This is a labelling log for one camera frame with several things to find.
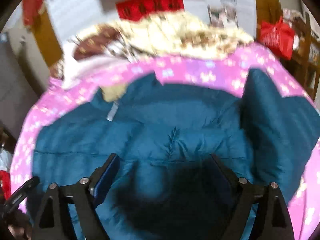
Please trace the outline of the teal padded jacket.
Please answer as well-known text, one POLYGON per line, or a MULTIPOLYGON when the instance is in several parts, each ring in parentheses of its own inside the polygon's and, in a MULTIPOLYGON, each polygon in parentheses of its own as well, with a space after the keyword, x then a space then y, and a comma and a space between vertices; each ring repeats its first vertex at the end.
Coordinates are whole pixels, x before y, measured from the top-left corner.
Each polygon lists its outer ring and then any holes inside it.
POLYGON ((311 103, 281 96, 259 69, 240 98, 149 74, 117 102, 99 90, 41 129, 33 153, 41 183, 27 210, 36 216, 50 183, 73 184, 116 153, 119 171, 97 208, 111 239, 220 239, 233 204, 208 177, 210 156, 252 184, 276 182, 289 202, 318 139, 311 103))

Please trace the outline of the pale pink pillow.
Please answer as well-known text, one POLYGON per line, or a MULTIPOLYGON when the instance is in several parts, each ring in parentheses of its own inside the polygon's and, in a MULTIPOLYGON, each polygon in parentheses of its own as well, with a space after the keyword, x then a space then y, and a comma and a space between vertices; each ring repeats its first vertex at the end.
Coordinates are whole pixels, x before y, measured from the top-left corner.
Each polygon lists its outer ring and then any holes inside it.
POLYGON ((62 44, 63 48, 63 82, 62 89, 68 90, 79 83, 81 77, 92 74, 95 69, 101 67, 117 66, 120 64, 128 63, 127 59, 121 57, 95 55, 86 59, 77 61, 73 57, 73 52, 76 44, 71 41, 65 41, 62 44))

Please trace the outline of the pink floral bed cover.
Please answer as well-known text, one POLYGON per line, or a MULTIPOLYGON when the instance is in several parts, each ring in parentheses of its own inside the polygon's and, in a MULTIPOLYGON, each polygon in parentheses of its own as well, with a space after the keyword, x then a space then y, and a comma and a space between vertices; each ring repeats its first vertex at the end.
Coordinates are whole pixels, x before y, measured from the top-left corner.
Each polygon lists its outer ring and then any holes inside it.
MULTIPOLYGON (((299 83, 282 67, 266 48, 253 44, 238 49, 222 61, 203 61, 185 57, 166 56, 137 63, 101 67, 80 78, 71 89, 62 89, 62 81, 51 79, 47 91, 31 107, 17 141, 12 160, 10 179, 12 190, 17 190, 33 175, 33 153, 41 129, 80 105, 90 102, 97 91, 103 99, 115 103, 134 81, 154 74, 162 85, 180 84, 223 90, 240 98, 252 69, 263 71, 283 97, 302 96, 310 101, 299 83)), ((319 223, 319 139, 304 167, 297 191, 289 202, 293 231, 296 239, 307 239, 319 223)))

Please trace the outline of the wooden chair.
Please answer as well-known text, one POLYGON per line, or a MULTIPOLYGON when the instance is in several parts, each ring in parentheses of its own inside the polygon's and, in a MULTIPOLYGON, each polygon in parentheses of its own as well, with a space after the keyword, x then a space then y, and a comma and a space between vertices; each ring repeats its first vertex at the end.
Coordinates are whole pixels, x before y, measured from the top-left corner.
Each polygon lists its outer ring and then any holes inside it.
POLYGON ((311 35, 311 21, 308 13, 305 14, 305 21, 295 18, 292 26, 299 37, 298 49, 293 51, 290 60, 280 62, 314 101, 319 84, 319 57, 316 61, 311 60, 310 51, 311 46, 319 50, 319 41, 311 35))

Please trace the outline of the red plastic bag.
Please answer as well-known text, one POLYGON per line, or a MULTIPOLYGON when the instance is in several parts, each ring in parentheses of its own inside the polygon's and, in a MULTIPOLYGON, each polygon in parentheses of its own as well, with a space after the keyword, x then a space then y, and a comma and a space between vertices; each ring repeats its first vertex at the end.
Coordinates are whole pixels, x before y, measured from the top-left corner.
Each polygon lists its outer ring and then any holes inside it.
POLYGON ((290 60, 293 53, 295 31, 282 17, 275 23, 262 22, 259 42, 279 58, 290 60))

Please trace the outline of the red hanging knot ornament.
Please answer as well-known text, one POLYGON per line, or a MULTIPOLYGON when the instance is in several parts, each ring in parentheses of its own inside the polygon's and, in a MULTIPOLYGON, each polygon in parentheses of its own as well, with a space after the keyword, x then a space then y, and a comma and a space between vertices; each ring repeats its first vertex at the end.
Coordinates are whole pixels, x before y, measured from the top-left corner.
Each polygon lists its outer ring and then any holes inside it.
POLYGON ((22 1, 22 15, 23 24, 26 27, 34 25, 36 20, 39 18, 44 0, 23 0, 22 1))

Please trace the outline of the cream floral quilt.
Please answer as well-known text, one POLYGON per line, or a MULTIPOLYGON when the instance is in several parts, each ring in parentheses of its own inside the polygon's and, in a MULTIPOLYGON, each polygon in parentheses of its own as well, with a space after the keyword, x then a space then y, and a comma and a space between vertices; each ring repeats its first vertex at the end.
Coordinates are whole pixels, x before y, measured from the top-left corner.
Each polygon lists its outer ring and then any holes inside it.
POLYGON ((77 37, 73 57, 80 61, 107 55, 138 61, 175 55, 223 60, 253 37, 238 27, 216 28, 186 12, 157 12, 135 21, 114 20, 85 29, 77 37))

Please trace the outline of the red banner with black characters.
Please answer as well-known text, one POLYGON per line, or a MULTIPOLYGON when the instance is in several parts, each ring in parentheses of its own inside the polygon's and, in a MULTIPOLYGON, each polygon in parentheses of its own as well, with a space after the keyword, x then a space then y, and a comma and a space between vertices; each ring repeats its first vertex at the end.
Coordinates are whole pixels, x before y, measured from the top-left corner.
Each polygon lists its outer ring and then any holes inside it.
POLYGON ((116 4, 119 18, 138 21, 154 12, 184 10, 183 0, 125 0, 116 4))

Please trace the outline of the wall picture poster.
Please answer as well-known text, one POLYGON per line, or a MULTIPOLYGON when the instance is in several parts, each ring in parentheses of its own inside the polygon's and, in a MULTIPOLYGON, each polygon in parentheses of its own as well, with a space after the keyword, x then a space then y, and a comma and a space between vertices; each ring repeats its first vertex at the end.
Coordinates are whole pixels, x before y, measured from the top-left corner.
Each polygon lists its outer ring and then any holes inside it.
POLYGON ((210 25, 216 28, 238 28, 236 0, 220 0, 219 6, 208 5, 210 25))

